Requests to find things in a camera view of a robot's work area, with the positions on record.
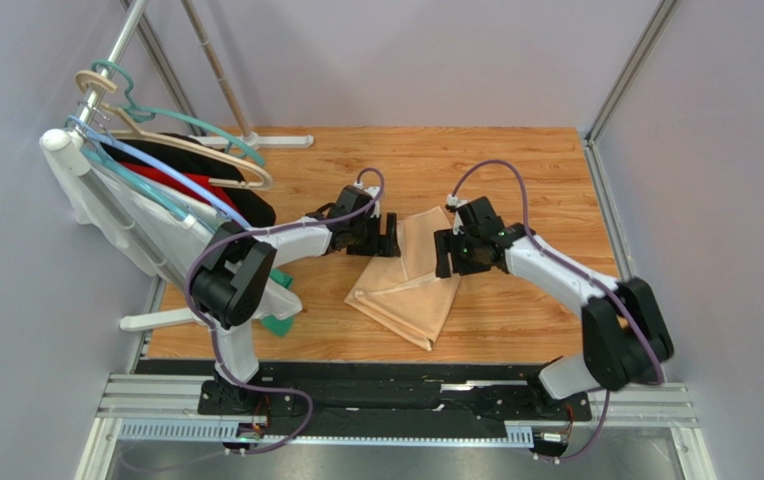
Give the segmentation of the beige cloth napkin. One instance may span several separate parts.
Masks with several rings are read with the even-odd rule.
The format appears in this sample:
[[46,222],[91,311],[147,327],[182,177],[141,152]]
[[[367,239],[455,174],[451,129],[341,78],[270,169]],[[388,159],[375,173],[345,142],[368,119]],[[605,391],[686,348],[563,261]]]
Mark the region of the beige cloth napkin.
[[425,350],[434,348],[447,321],[458,277],[435,275],[434,233],[451,227],[436,206],[397,222],[400,256],[370,260],[344,303]]

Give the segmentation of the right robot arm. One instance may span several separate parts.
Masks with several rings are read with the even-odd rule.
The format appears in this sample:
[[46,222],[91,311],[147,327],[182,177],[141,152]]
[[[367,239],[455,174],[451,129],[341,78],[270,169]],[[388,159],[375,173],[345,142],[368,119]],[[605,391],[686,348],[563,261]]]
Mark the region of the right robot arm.
[[541,367],[529,384],[554,401],[601,388],[659,384],[674,354],[651,286],[589,269],[550,246],[529,227],[506,225],[485,197],[447,199],[454,224],[434,234],[436,275],[473,275],[499,269],[530,282],[575,313],[582,349]]

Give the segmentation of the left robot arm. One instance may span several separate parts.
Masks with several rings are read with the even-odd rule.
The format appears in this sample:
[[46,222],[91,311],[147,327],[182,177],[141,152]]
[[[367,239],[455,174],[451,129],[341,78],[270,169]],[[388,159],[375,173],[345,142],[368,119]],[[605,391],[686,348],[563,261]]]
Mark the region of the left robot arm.
[[[258,372],[249,323],[263,305],[273,268],[340,251],[399,256],[397,217],[380,212],[384,191],[384,186],[356,182],[335,202],[297,221],[258,230],[231,222],[218,228],[193,261],[183,291],[189,310],[209,330],[219,377],[248,388]],[[391,222],[388,227],[381,225],[384,219]]]

